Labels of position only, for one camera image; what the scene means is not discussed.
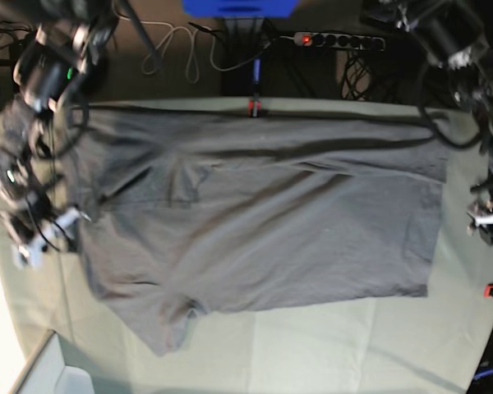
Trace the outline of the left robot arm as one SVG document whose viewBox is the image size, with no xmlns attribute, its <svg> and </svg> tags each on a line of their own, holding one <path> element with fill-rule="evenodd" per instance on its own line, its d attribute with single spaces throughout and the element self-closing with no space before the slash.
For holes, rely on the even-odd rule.
<svg viewBox="0 0 493 394">
<path fill-rule="evenodd" d="M 383 1 L 396 27 L 410 34 L 426 51 L 415 84 L 417 110 L 433 136 L 455 150 L 478 148 L 487 156 L 484 181 L 471 186 L 477 199 L 468 207 L 469 229 L 493 246 L 493 48 L 487 43 L 480 17 L 468 1 Z M 450 74 L 450 93 L 456 104 L 470 112 L 477 133 L 469 140 L 450 139 L 433 121 L 422 102 L 427 72 L 438 67 Z"/>
</svg>

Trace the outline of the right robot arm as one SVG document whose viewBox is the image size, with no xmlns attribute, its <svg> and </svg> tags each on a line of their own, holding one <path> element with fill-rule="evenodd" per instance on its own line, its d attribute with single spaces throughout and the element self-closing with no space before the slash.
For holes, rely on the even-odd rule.
<svg viewBox="0 0 493 394">
<path fill-rule="evenodd" d="M 53 223 L 55 213 L 47 186 L 37 179 L 31 162 L 55 160 L 74 145 L 54 153 L 42 143 L 53 116 L 72 100 L 82 110 L 80 128 L 89 122 L 88 103 L 81 86 L 99 64 L 120 20 L 121 8 L 147 48 L 153 44 L 128 1 L 0 1 L 0 14 L 36 25 L 33 40 L 19 56 L 12 77 L 18 94 L 2 114 L 0 142 L 0 196 L 12 207 L 1 220 L 19 246 L 40 239 L 49 243 L 41 228 Z"/>
</svg>

